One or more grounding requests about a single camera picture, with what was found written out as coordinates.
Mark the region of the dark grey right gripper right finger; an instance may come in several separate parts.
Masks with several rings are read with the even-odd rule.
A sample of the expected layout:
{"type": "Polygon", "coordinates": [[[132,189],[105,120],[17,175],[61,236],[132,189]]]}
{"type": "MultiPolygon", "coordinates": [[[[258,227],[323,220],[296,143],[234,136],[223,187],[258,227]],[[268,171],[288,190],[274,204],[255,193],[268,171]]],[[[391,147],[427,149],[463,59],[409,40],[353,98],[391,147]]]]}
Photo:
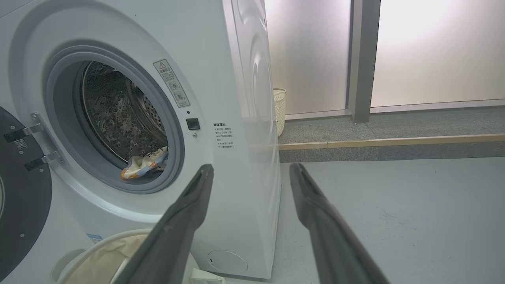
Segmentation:
{"type": "Polygon", "coordinates": [[[289,178],[298,219],[310,233],[320,283],[389,283],[305,166],[291,164],[289,178]]]}

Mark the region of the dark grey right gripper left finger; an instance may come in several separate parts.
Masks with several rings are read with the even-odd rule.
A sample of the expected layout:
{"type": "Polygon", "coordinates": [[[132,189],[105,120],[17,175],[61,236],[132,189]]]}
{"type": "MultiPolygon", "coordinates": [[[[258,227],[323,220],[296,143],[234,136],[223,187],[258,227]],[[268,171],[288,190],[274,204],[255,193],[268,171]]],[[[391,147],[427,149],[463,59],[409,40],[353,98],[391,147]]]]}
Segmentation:
{"type": "Polygon", "coordinates": [[[207,215],[213,166],[202,165],[116,279],[117,284],[180,284],[195,231],[207,215]]]}

